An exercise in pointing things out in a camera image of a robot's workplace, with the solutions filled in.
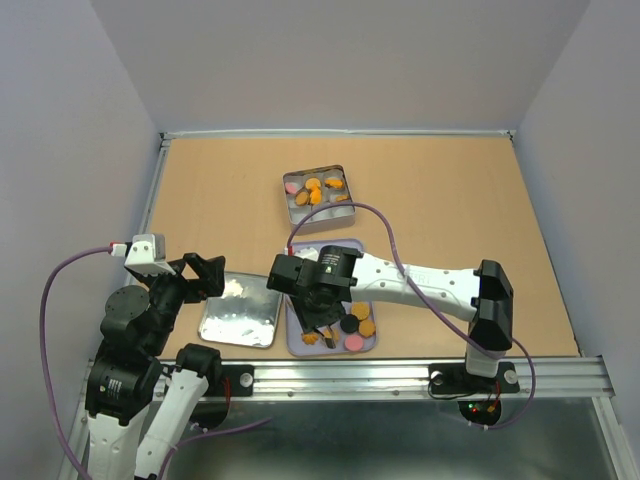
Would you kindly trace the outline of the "swirl flower cookie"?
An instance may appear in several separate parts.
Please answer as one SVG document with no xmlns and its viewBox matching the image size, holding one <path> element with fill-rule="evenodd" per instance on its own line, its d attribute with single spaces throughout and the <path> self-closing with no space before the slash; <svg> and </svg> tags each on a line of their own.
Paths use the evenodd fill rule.
<svg viewBox="0 0 640 480">
<path fill-rule="evenodd" d="M 319 341 L 319 335 L 315 332 L 303 333 L 301 335 L 301 341 L 305 345 L 315 345 Z"/>
</svg>

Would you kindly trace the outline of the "silver tin lid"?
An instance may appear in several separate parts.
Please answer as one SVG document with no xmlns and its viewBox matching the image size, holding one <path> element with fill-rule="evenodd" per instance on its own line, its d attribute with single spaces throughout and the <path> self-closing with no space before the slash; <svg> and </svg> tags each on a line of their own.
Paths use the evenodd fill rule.
<svg viewBox="0 0 640 480">
<path fill-rule="evenodd" d="M 267 277 L 227 272 L 221 297 L 206 301 L 198 329 L 205 342 L 266 349 L 274 339 L 282 295 L 266 286 Z"/>
</svg>

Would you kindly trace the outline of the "orange fish cookie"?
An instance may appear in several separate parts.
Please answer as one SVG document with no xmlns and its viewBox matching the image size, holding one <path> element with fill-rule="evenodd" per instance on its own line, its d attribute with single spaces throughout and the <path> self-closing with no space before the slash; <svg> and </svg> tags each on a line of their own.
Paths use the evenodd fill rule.
<svg viewBox="0 0 640 480">
<path fill-rule="evenodd" d="M 310 190 L 310 199 L 309 203 L 311 205 L 319 205 L 323 201 L 323 194 L 320 189 Z"/>
<path fill-rule="evenodd" d="M 342 189 L 344 187 L 344 181 L 340 178 L 327 178 L 325 185 L 331 189 Z"/>
</svg>

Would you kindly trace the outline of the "metal tongs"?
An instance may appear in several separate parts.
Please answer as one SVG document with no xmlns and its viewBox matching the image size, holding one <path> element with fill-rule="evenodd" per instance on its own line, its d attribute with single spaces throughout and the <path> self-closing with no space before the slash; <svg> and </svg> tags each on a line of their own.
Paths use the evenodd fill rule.
<svg viewBox="0 0 640 480">
<path fill-rule="evenodd" d="M 323 334 L 325 346 L 328 349 L 334 350 L 338 347 L 340 335 L 336 330 L 330 327 L 326 327 L 325 330 L 322 332 L 322 334 Z"/>
</svg>

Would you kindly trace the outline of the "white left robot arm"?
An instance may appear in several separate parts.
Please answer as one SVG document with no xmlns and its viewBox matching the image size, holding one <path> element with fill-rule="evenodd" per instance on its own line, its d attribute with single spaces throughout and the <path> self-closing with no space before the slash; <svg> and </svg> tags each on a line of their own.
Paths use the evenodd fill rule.
<svg viewBox="0 0 640 480">
<path fill-rule="evenodd" d="M 236 377 L 224 372 L 218 350 L 190 343 L 173 366 L 159 360 L 182 306 L 223 294 L 225 263 L 187 253 L 135 272 L 136 284 L 106 301 L 85 401 L 91 478 L 164 478 L 200 399 L 231 399 Z"/>
</svg>

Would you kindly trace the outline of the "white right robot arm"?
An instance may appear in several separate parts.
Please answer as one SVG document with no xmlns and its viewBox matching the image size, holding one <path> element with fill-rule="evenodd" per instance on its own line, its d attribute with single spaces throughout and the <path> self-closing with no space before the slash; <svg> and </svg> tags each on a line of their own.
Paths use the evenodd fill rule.
<svg viewBox="0 0 640 480">
<path fill-rule="evenodd" d="M 345 306 L 383 302 L 424 307 L 445 320 L 467 323 L 460 370 L 443 374 L 442 391 L 462 394 L 494 386 L 513 345 L 514 291 L 502 266 L 484 260 L 476 269 L 440 270 L 396 265 L 356 248 L 326 245 L 317 258 L 279 254 L 267 287 L 289 297 L 305 333 L 330 327 Z"/>
</svg>

